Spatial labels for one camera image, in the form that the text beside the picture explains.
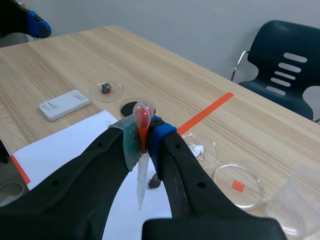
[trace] small orange square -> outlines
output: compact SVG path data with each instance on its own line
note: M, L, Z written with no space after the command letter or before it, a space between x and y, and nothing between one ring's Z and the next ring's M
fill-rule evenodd
M232 186L231 186L234 190L239 191L240 193L242 193L245 190L245 185L237 180L233 180Z

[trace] table surface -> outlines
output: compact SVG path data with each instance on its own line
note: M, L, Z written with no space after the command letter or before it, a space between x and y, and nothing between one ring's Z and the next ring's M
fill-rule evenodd
M206 170L210 176L223 163L259 176L265 197L251 214L266 215L268 200L293 169L320 168L319 125L117 26L0 48L0 76L0 139L10 154L102 110L120 119L120 104L128 98L151 100L158 116L179 127L231 92L230 100L190 131L218 144L218 161ZM91 98L95 84L115 80L125 86L121 99ZM74 89L91 103L54 122L37 110Z

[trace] white cotton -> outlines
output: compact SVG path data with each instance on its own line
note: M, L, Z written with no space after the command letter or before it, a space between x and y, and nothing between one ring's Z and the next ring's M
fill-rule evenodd
M202 145L191 144L189 145L189 148L195 157L203 155L205 152L205 148Z
M136 177L136 197L138 198L139 211L142 208L142 203L145 198L146 184L147 184L147 171L149 165L149 153L142 154L138 161L138 173Z

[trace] orange tape strip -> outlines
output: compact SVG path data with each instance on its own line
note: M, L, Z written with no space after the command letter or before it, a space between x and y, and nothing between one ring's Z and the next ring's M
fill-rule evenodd
M180 135L185 134L192 127L194 127L196 124L198 124L200 121L202 121L206 116L208 116L210 113L212 113L214 110L216 110L218 107L220 107L222 104L224 104L226 101L228 101L233 96L234 96L233 93L227 92L225 95L220 97L218 100L216 100L211 105L207 106L205 109L203 109L201 112L199 112L193 118L191 118L185 124L180 126L177 129L178 134L180 134Z
M18 169L18 172L20 173L22 179L24 180L25 184L29 184L31 181L28 178L27 174L25 173L25 171L22 169L22 167L20 166L20 164L18 163L17 159L12 155L10 156L12 162L14 163L16 169Z

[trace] plastic pipette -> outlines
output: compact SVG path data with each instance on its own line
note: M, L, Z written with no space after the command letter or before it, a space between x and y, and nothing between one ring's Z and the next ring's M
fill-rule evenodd
M147 170L149 165L149 154L147 151L147 134L151 119L154 115L154 108L147 102L137 102L133 108L133 117L138 129L142 156L138 161L136 196L138 199L139 210L145 198Z

